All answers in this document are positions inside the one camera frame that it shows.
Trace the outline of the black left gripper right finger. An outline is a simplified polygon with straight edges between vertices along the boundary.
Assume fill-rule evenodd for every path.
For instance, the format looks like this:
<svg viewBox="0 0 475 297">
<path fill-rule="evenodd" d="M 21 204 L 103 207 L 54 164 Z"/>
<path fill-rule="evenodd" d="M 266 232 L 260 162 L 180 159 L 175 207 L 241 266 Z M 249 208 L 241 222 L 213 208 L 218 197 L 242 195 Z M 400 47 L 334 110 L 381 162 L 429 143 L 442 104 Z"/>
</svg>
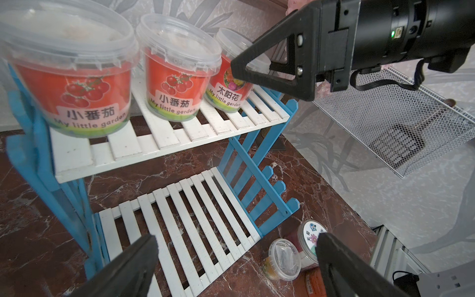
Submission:
<svg viewBox="0 0 475 297">
<path fill-rule="evenodd" d="M 316 246 L 317 259 L 328 297 L 405 297 L 335 235 L 322 233 Z"/>
</svg>

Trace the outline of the clear container red seed packet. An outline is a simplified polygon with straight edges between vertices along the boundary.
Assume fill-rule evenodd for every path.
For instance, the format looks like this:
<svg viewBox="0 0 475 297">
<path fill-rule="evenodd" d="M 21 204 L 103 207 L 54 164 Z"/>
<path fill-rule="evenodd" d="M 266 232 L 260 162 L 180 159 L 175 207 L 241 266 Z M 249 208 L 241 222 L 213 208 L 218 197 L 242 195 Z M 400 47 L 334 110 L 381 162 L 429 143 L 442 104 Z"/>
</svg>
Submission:
<svg viewBox="0 0 475 297">
<path fill-rule="evenodd" d="M 129 121 L 139 44 L 94 1 L 2 1 L 1 56 L 62 134 L 98 138 Z"/>
</svg>

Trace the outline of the clear plastic seed container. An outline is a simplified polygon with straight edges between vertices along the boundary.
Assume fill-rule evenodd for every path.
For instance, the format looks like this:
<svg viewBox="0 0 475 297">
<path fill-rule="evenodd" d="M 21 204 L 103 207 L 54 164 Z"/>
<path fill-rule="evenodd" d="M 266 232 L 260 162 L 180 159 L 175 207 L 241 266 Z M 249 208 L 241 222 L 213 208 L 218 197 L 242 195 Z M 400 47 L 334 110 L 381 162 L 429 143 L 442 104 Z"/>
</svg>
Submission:
<svg viewBox="0 0 475 297">
<path fill-rule="evenodd" d="M 234 113 L 247 100 L 254 85 L 235 78 L 231 61 L 252 46 L 252 42 L 228 28 L 220 28 L 215 39 L 222 49 L 222 62 L 219 73 L 210 79 L 204 98 L 215 108 Z"/>
</svg>

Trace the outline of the clear lidded seed container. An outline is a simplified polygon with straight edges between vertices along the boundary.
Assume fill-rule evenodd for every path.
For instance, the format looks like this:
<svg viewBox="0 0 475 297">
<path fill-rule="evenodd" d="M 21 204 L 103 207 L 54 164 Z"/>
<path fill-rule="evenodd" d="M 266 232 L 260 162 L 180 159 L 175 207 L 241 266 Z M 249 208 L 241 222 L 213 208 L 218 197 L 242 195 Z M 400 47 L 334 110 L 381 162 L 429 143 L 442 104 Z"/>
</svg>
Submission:
<svg viewBox="0 0 475 297">
<path fill-rule="evenodd" d="M 161 14 L 142 16 L 136 37 L 150 111 L 174 122 L 194 118 L 210 79 L 219 73 L 220 44 L 196 26 Z"/>
</svg>

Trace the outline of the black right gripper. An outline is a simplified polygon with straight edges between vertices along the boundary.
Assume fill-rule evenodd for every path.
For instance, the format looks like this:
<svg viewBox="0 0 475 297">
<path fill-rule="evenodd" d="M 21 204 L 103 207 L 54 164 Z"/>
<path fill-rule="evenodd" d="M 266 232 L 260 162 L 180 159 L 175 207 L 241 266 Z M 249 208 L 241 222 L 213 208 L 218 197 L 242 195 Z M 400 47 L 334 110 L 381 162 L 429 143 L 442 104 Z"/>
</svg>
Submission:
<svg viewBox="0 0 475 297">
<path fill-rule="evenodd" d="M 315 98 L 321 3 L 293 11 L 231 62 L 236 79 L 303 101 Z M 285 58 L 272 60 L 271 74 L 250 63 L 284 43 Z M 361 1 L 353 50 L 354 71 L 425 60 L 428 68 L 454 73 L 475 44 L 474 1 Z"/>
</svg>

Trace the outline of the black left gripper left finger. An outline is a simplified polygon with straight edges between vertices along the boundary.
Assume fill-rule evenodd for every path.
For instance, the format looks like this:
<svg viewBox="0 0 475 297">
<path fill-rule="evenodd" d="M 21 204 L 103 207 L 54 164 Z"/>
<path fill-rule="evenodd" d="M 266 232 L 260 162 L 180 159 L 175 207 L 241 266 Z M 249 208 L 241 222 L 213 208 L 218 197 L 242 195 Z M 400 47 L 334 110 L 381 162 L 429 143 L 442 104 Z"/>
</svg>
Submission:
<svg viewBox="0 0 475 297">
<path fill-rule="evenodd" d="M 145 297 L 158 263 L 156 237 L 140 237 L 92 279 L 71 293 L 73 297 Z"/>
</svg>

